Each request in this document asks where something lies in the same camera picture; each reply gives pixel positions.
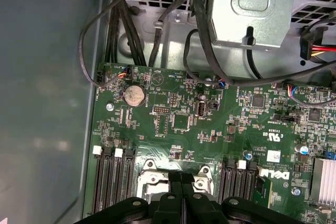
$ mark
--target heatsink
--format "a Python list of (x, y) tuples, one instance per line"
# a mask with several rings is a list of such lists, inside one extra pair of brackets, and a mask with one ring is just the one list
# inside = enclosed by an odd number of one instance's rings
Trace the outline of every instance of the heatsink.
[(310, 197), (321, 205), (336, 206), (336, 161), (315, 158)]

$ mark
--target black ram slot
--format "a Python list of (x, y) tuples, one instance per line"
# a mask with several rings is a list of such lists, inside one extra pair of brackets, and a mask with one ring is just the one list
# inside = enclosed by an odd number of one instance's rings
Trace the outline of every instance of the black ram slot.
[(244, 194), (245, 185), (245, 170), (238, 169), (236, 171), (235, 183), (234, 183), (234, 196), (242, 197)]
[(126, 160), (126, 197), (131, 197), (133, 184), (134, 158)]
[(100, 211), (104, 165), (105, 165), (104, 158), (102, 156), (98, 156), (97, 157), (96, 181), (94, 185), (95, 191), (94, 191), (94, 196), (93, 196), (93, 210), (92, 210), (93, 214)]
[(235, 181), (235, 175), (236, 171), (234, 168), (226, 168), (223, 200), (233, 196), (233, 190), (234, 190), (233, 182)]
[(103, 207), (104, 209), (111, 206), (111, 194), (112, 194), (112, 186), (113, 186), (113, 169), (114, 169), (114, 158), (110, 157), (108, 159), (108, 168), (107, 168), (107, 183), (105, 190), (105, 197)]
[(221, 180), (219, 182), (219, 192), (218, 192), (218, 203), (222, 203), (223, 192), (224, 192), (224, 183), (225, 183), (225, 163), (222, 162), (222, 170), (221, 170)]
[(246, 173), (245, 188), (244, 188), (244, 199), (252, 200), (253, 192), (256, 184), (256, 172), (254, 170), (249, 170)]
[(112, 196), (112, 204), (120, 202), (121, 198), (121, 189), (122, 189), (122, 175), (123, 175), (123, 158), (115, 157), (114, 158), (115, 169), (113, 171), (113, 187), (114, 192)]

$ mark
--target screw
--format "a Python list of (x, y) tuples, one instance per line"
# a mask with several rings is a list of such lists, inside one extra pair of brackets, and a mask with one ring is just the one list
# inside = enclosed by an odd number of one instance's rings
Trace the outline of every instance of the screw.
[(212, 81), (212, 79), (211, 78), (205, 78), (205, 81)]
[(176, 16), (175, 16), (175, 22), (176, 23), (179, 23), (179, 22), (181, 22), (181, 16), (180, 16), (180, 14), (177, 14)]
[(292, 194), (294, 196), (299, 196), (301, 194), (301, 190), (299, 188), (297, 188), (297, 187), (293, 187)]
[(230, 203), (231, 205), (237, 205), (237, 204), (239, 204), (239, 201), (236, 200), (236, 199), (231, 199), (231, 200), (229, 200), (229, 203)]
[(202, 197), (202, 195), (200, 195), (200, 194), (194, 194), (194, 196), (193, 196), (195, 199), (200, 199), (201, 197)]
[(106, 110), (107, 111), (113, 111), (114, 110), (113, 103), (109, 102), (108, 104), (106, 104)]

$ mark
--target connector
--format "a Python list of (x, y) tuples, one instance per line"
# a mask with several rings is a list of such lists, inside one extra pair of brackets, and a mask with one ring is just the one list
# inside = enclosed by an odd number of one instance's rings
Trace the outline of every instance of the connector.
[(310, 60), (313, 45), (320, 45), (323, 39), (324, 31), (327, 27), (318, 27), (314, 31), (302, 34), (300, 37), (300, 57), (304, 60)]

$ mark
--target black chip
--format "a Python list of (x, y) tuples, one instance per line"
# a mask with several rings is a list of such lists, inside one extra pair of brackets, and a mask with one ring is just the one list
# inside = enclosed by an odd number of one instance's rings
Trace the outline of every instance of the black chip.
[(228, 135), (228, 136), (226, 137), (226, 139), (227, 139), (229, 142), (233, 142), (233, 140), (235, 139), (235, 136), (233, 136), (233, 135)]
[(300, 166), (294, 165), (294, 172), (299, 172), (299, 171), (300, 171)]
[(310, 109), (308, 121), (320, 122), (322, 109)]
[(263, 108), (264, 107), (264, 96), (254, 95), (252, 97), (252, 107)]
[(309, 155), (298, 154), (298, 161), (307, 163), (309, 160)]
[(260, 177), (257, 177), (256, 189), (260, 194), (263, 193), (263, 191), (262, 191), (263, 188), (264, 188), (264, 180)]
[(234, 125), (229, 125), (229, 127), (227, 128), (227, 132), (229, 134), (235, 134), (236, 133), (236, 126)]

